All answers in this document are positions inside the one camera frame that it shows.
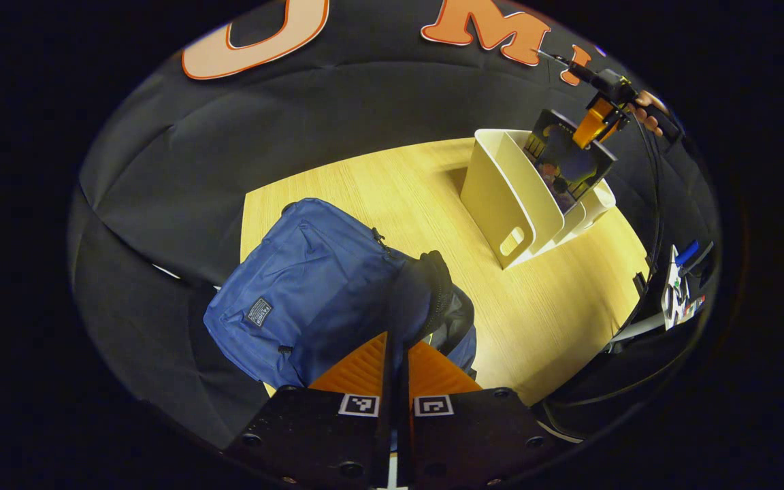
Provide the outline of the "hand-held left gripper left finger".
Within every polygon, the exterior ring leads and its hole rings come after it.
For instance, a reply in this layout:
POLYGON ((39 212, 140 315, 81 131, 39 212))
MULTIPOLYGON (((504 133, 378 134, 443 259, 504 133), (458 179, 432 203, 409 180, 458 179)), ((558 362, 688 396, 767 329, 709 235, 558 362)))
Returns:
POLYGON ((227 458, 280 489, 385 487, 393 350, 380 333, 308 387, 280 387, 227 458))

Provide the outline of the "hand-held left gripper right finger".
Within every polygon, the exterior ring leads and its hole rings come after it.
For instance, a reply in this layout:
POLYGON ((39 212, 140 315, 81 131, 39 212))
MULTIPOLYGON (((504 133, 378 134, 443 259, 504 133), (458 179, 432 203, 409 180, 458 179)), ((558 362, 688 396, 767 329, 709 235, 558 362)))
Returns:
POLYGON ((556 438, 509 387, 483 388, 426 342, 404 357, 399 454, 411 489, 495 489, 557 455, 556 438))

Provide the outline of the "black book with colourful cover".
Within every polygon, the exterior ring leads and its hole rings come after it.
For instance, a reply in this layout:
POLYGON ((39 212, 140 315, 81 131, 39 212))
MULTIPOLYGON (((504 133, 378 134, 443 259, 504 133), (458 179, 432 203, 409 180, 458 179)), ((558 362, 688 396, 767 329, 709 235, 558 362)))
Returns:
POLYGON ((606 177, 618 158, 594 142, 579 148, 576 127, 555 110, 543 109, 523 144, 525 157, 544 181, 561 213, 568 214, 585 193, 606 177))

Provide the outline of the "white bookshelf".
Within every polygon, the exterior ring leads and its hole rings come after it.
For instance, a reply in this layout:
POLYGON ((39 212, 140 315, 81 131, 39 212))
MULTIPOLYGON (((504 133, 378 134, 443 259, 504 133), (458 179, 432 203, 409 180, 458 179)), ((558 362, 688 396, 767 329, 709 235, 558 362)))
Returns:
POLYGON ((605 180, 566 213, 523 146, 529 131, 479 129, 460 199, 502 270, 584 235, 617 204, 605 180))

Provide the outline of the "blue schoolbag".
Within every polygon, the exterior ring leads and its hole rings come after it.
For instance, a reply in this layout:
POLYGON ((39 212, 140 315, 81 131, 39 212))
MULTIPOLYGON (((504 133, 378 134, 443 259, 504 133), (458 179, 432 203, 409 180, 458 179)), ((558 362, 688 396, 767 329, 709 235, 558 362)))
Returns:
POLYGON ((308 387, 383 333, 394 365, 426 342, 476 376, 475 307, 441 253, 391 248, 323 199, 281 211, 212 298, 204 325, 231 363, 273 388, 308 387))

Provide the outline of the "white printed board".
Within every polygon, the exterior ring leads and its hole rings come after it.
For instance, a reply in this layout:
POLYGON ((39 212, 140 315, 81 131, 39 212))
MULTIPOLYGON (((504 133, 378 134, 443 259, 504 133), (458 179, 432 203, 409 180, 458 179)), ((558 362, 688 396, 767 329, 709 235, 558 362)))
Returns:
POLYGON ((678 248, 671 245, 671 257, 661 297, 661 309, 666 331, 683 323, 683 314, 689 299, 687 280, 681 275, 681 265, 677 263, 678 256, 678 248))

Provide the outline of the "white metal bar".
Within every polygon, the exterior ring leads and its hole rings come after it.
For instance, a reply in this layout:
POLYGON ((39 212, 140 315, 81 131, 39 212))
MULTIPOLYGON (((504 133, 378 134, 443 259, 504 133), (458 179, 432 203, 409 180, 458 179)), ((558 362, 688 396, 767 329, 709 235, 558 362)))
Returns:
POLYGON ((644 333, 654 331, 654 329, 659 329, 659 327, 666 328, 666 316, 663 313, 653 314, 653 316, 641 321, 624 326, 610 339, 610 342, 620 342, 625 339, 638 337, 644 333))

